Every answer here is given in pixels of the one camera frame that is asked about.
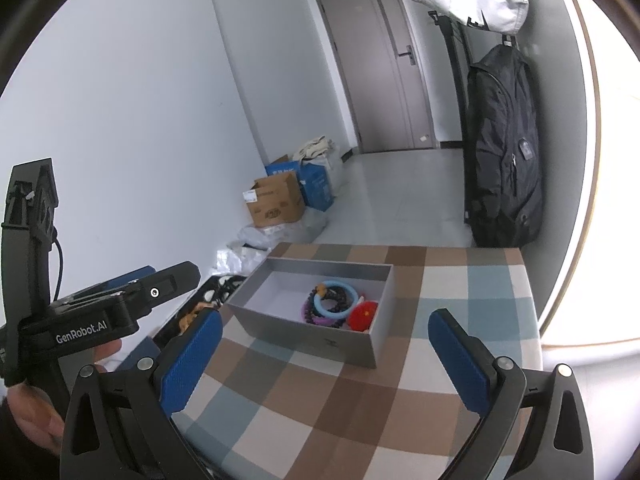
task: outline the human hand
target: human hand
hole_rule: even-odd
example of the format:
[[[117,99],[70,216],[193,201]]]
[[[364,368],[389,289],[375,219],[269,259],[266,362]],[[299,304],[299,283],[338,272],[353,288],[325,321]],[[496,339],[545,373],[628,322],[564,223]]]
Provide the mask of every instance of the human hand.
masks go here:
[[[115,354],[120,348],[122,341],[119,339],[97,346],[94,348],[94,362]],[[99,372],[106,371],[100,365],[95,367]],[[59,455],[65,423],[43,392],[25,383],[16,384],[7,390],[6,401],[24,436],[37,446]]]

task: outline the gray door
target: gray door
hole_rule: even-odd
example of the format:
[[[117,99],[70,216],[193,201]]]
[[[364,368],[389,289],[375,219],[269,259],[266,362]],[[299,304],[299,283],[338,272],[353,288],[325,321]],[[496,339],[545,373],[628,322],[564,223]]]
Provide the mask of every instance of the gray door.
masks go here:
[[[399,0],[320,0],[362,151],[433,147],[415,48]]]

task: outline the plaid tablecloth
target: plaid tablecloth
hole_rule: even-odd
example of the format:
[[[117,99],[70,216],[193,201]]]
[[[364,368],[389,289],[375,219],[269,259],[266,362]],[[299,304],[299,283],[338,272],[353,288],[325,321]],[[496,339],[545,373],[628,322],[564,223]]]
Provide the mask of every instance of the plaid tablecloth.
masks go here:
[[[478,420],[427,336],[446,307],[496,356],[542,369],[536,314],[518,250],[279,245],[272,256],[396,266],[395,317],[370,370],[272,346],[223,309],[223,339],[174,420],[238,480],[436,479]],[[526,420],[494,470],[504,478]]]

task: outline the red pompom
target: red pompom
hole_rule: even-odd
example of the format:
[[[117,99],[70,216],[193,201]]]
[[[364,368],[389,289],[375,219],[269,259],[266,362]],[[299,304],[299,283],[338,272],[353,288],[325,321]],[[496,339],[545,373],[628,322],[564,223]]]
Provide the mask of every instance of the red pompom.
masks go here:
[[[347,324],[351,330],[356,332],[368,330],[373,317],[376,315],[377,308],[378,304],[375,301],[363,301],[354,308],[347,318]]]

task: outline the blue box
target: blue box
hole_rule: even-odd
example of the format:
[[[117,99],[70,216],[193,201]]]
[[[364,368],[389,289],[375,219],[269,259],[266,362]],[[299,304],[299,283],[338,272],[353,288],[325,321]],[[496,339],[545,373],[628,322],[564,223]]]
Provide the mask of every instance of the blue box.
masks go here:
[[[274,162],[264,169],[267,170],[267,176],[279,173],[287,173],[287,171],[295,171],[298,180],[300,180],[300,162],[298,160],[290,160],[289,162]]]
[[[306,205],[320,211],[326,211],[332,206],[334,197],[331,194],[331,185],[324,166],[303,164],[298,178]]]

